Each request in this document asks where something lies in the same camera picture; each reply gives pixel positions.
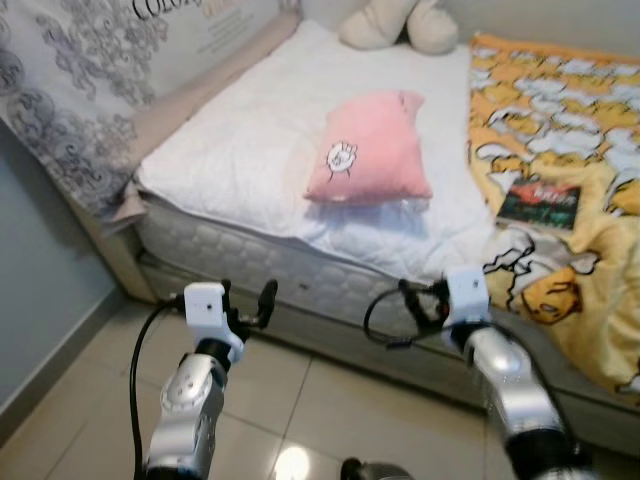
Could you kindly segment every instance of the white duvet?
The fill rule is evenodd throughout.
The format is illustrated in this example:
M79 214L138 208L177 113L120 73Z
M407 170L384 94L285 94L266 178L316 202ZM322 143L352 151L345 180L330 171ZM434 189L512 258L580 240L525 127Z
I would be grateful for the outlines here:
M303 22L271 56L206 104L140 166L141 189L201 217L277 237L394 277L420 280L480 262L493 232L467 169L470 53L408 46L359 52ZM326 114L371 90L421 93L417 118L429 208L304 200Z

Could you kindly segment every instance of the grey wall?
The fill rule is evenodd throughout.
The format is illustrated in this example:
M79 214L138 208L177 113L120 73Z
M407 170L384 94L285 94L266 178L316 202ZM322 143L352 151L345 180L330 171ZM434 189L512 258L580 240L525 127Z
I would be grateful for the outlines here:
M307 18L337 28L367 0L302 0ZM640 0L441 0L468 40L476 31L640 55Z
M0 122L0 412L114 288L42 167Z

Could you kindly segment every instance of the yellow blanket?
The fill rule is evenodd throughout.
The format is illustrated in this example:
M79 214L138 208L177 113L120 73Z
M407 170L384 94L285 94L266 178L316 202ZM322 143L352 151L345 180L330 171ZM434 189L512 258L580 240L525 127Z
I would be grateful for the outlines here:
M492 302L639 402L640 60L479 35L471 91L469 161L494 213L518 177L582 186L573 232L501 230Z

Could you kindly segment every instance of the beige plush toy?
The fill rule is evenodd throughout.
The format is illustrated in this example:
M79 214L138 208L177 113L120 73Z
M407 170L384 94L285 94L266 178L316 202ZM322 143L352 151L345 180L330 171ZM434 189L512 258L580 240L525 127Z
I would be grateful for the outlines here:
M340 27L340 40L361 50L393 45L404 25L413 47L435 55L452 50L458 26L438 0L371 0Z

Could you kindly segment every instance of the pink pillow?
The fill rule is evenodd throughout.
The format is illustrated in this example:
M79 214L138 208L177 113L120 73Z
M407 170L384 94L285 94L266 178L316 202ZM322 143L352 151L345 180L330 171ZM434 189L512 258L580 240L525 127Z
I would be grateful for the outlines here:
M351 205L431 198L415 130L423 102L413 92L375 92L331 112L305 198Z

